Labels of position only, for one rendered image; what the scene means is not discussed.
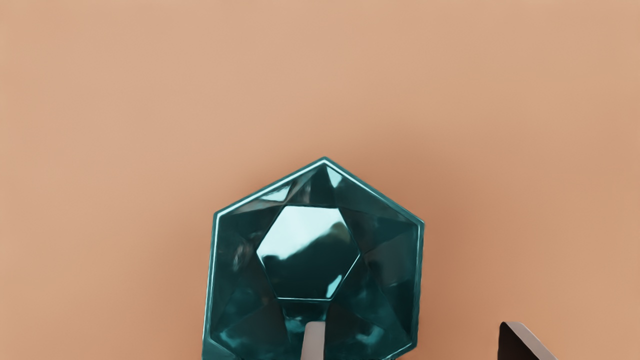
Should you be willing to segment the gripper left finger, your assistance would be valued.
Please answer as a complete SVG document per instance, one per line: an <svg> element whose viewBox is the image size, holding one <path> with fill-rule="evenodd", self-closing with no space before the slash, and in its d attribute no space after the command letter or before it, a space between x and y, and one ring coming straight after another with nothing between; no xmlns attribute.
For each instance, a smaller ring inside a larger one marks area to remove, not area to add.
<svg viewBox="0 0 640 360"><path fill-rule="evenodd" d="M325 331L324 321L310 321L306 324L301 360L325 360Z"/></svg>

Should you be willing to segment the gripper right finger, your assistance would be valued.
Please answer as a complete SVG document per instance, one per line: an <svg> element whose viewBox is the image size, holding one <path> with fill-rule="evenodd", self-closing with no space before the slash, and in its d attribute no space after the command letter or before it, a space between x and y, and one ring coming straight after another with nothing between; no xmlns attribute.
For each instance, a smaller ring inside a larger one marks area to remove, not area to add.
<svg viewBox="0 0 640 360"><path fill-rule="evenodd" d="M497 360L558 360L522 322L499 326Z"/></svg>

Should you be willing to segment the teal faceted mug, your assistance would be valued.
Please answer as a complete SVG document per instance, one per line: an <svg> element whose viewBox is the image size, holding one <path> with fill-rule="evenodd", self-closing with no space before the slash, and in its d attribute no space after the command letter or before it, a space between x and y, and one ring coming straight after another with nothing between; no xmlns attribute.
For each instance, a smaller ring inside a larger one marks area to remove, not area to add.
<svg viewBox="0 0 640 360"><path fill-rule="evenodd" d="M201 360L396 360L418 346L425 222L328 157L217 210Z"/></svg>

